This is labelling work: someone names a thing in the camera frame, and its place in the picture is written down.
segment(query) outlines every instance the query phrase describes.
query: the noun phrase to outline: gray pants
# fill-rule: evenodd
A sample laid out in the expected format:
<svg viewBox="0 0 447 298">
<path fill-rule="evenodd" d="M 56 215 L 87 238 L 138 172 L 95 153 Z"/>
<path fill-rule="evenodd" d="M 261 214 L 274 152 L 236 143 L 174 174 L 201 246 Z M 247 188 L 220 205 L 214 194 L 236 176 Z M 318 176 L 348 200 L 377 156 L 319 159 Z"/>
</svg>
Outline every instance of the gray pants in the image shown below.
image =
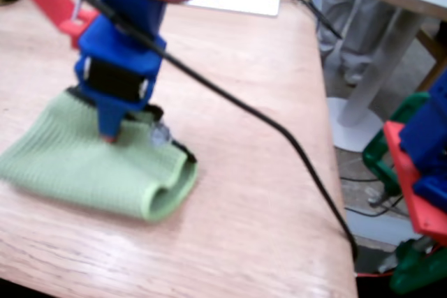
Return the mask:
<svg viewBox="0 0 447 298">
<path fill-rule="evenodd" d="M 391 21 L 395 7 L 379 0 L 322 0 L 322 12 L 334 28 L 342 32 L 351 13 L 351 25 L 340 49 L 342 66 L 347 77 L 359 76 L 371 63 L 372 57 Z M 318 30 L 321 60 L 334 50 L 337 38 L 322 25 Z"/>
</svg>

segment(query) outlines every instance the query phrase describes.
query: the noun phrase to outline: white keyboard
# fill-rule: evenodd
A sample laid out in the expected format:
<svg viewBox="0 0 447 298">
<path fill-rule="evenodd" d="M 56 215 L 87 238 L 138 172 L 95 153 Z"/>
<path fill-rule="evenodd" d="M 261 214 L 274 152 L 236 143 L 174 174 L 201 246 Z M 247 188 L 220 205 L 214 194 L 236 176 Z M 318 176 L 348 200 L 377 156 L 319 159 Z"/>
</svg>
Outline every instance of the white keyboard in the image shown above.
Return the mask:
<svg viewBox="0 0 447 298">
<path fill-rule="evenodd" d="M 190 0 L 188 5 L 275 17 L 279 0 Z"/>
</svg>

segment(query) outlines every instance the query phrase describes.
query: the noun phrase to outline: white table leg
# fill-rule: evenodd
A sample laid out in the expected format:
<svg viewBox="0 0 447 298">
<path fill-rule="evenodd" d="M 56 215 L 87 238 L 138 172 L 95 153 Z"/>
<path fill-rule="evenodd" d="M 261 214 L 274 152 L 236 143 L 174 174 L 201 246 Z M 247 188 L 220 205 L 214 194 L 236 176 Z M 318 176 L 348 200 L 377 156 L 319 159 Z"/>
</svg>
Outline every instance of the white table leg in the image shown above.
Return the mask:
<svg viewBox="0 0 447 298">
<path fill-rule="evenodd" d="M 371 65 L 349 99 L 328 98 L 336 147 L 361 152 L 381 129 L 382 120 L 368 110 L 369 104 L 393 73 L 422 21 L 422 15 L 400 10 L 388 27 Z"/>
</svg>

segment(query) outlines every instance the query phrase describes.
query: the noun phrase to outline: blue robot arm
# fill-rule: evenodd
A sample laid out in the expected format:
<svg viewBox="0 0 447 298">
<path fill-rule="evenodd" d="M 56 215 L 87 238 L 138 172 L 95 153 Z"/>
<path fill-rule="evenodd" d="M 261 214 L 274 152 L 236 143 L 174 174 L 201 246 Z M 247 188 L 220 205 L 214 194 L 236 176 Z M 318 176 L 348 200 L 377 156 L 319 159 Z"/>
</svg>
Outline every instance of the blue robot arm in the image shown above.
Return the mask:
<svg viewBox="0 0 447 298">
<path fill-rule="evenodd" d="M 103 0 L 165 48 L 159 35 L 166 2 L 162 0 Z M 151 98 L 161 57 L 99 15 L 79 39 L 75 65 L 80 90 L 96 103 L 100 134 L 114 141 L 128 111 L 142 110 Z"/>
</svg>

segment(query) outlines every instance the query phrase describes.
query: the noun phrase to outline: green towel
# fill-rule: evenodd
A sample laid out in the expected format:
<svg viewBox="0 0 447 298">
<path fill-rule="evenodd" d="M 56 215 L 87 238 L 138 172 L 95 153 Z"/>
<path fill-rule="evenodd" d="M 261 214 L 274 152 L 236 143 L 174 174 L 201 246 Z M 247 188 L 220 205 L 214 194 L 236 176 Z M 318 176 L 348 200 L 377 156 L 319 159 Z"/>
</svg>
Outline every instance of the green towel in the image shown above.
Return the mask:
<svg viewBox="0 0 447 298">
<path fill-rule="evenodd" d="M 175 141 L 152 144 L 155 120 L 132 114 L 110 144 L 98 135 L 96 109 L 65 91 L 0 156 L 0 177 L 51 198 L 160 220 L 192 189 L 197 164 Z"/>
</svg>

